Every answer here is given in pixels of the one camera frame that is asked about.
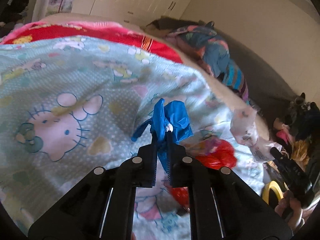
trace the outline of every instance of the hand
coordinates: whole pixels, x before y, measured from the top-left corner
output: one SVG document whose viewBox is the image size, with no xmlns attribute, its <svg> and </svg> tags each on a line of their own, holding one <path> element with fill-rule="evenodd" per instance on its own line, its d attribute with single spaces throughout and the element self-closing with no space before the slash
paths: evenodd
<svg viewBox="0 0 320 240">
<path fill-rule="evenodd" d="M 292 192 L 286 191 L 284 193 L 284 198 L 281 199 L 278 203 L 278 205 L 275 208 L 275 212 L 282 216 L 284 210 L 290 207 L 293 210 L 293 215 L 288 221 L 288 226 L 292 229 L 292 231 L 295 231 L 296 228 L 300 225 L 301 219 L 302 219 L 302 208 L 301 203 L 298 199 L 296 199 Z"/>
</svg>

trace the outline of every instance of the silver screw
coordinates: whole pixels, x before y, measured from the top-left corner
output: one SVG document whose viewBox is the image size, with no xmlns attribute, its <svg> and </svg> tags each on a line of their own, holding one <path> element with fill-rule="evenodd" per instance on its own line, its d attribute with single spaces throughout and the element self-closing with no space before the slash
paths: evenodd
<svg viewBox="0 0 320 240">
<path fill-rule="evenodd" d="M 98 168 L 95 168 L 93 172 L 96 175 L 100 175 L 100 174 L 102 174 L 104 172 L 104 170 L 103 170 L 103 168 L 98 167 Z"/>
<path fill-rule="evenodd" d="M 228 167 L 222 167 L 220 171 L 226 175 L 231 173 L 231 170 Z"/>
<path fill-rule="evenodd" d="M 132 162 L 133 162 L 133 163 L 141 163 L 141 162 L 142 162 L 142 158 L 141 158 L 141 157 L 134 157 L 134 158 L 132 159 Z"/>
<path fill-rule="evenodd" d="M 183 157 L 183 158 L 182 158 L 182 161 L 183 161 L 184 163 L 192 163 L 192 158 L 189 157 L 189 156 L 186 156 L 186 157 Z"/>
</svg>

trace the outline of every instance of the hello kitty bed sheet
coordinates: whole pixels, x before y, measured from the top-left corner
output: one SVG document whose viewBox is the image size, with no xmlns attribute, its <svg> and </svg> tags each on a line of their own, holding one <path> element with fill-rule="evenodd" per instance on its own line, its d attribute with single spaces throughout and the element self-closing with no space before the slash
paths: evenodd
<svg viewBox="0 0 320 240">
<path fill-rule="evenodd" d="M 258 194 L 262 164 L 229 132 L 231 111 L 200 72 L 141 48 L 89 36 L 0 45 L 0 200 L 27 234 L 31 224 L 96 166 L 119 166 L 151 142 L 133 131 L 159 98 L 183 101 L 194 140 L 216 134 L 235 148 L 234 171 Z M 189 216 L 167 190 L 138 188 L 140 239 L 190 239 Z"/>
</svg>

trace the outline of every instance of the white plastic bag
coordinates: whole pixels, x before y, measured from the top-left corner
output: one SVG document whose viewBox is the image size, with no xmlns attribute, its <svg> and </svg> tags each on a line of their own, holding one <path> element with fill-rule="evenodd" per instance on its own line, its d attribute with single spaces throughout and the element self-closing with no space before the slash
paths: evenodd
<svg viewBox="0 0 320 240">
<path fill-rule="evenodd" d="M 259 137 L 254 122 L 256 114 L 257 111 L 250 106 L 245 109 L 236 109 L 233 111 L 230 132 L 238 144 L 249 147 L 256 144 Z"/>
<path fill-rule="evenodd" d="M 257 143 L 249 148 L 255 162 L 265 163 L 274 160 L 270 153 L 272 147 L 276 147 L 278 151 L 281 151 L 282 148 L 280 144 L 267 141 L 259 136 Z"/>
</svg>

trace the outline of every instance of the cabinet handle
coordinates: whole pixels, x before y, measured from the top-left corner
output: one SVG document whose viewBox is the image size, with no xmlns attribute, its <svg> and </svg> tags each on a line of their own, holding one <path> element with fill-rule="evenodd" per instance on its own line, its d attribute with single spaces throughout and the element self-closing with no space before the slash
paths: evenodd
<svg viewBox="0 0 320 240">
<path fill-rule="evenodd" d="M 176 5 L 176 3 L 174 3 L 174 5 L 172 6 L 171 11 L 172 11 L 172 9 L 174 8 L 175 5 Z"/>
<path fill-rule="evenodd" d="M 169 8 L 168 9 L 170 9 L 170 7 L 171 7 L 171 5 L 173 4 L 173 1 L 172 1 L 172 3 L 170 4 L 170 6 L 169 6 Z"/>
</svg>

